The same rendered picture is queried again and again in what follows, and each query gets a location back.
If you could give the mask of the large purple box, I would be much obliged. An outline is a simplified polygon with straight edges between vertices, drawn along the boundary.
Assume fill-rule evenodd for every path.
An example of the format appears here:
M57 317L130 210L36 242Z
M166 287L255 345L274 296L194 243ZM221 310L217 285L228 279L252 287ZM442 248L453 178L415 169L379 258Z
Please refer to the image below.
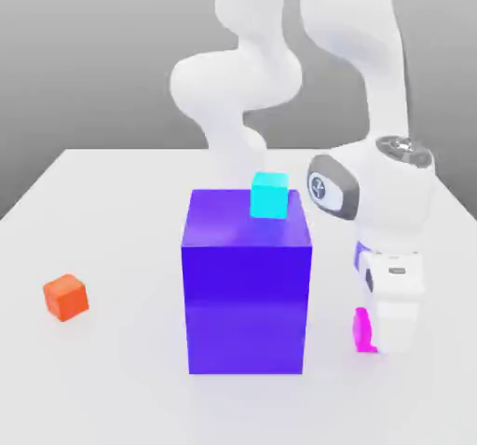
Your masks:
M188 369L302 373L312 242L300 195L285 219L250 215L248 190L196 189L181 245Z

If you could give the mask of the small magenta cube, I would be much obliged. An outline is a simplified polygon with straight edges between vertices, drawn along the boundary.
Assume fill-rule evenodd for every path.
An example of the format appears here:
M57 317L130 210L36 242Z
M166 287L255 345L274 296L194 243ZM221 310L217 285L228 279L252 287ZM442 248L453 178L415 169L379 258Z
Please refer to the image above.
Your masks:
M372 345L372 326L367 310L364 307L355 309L353 318L353 339L358 353L378 352L377 348Z

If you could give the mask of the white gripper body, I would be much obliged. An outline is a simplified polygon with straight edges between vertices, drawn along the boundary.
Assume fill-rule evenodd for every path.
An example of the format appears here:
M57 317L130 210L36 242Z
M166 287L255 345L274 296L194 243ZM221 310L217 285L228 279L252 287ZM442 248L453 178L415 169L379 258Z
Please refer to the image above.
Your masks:
M425 291L423 257L420 253L362 254L365 290L378 301L418 302Z

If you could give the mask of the small cyan cube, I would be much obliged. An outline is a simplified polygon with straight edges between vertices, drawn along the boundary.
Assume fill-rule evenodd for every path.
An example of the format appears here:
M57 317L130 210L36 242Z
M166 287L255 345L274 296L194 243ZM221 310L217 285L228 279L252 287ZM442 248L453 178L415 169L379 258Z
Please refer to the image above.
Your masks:
M287 173L257 171L252 179L251 216L285 219L288 207L288 187Z

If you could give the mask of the small orange cube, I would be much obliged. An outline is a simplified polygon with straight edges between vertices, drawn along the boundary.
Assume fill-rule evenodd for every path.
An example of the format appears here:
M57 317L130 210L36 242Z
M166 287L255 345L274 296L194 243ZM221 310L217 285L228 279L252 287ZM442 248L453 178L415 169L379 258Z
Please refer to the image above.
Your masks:
M86 286L71 274L48 282L43 292L48 311L61 322L89 310Z

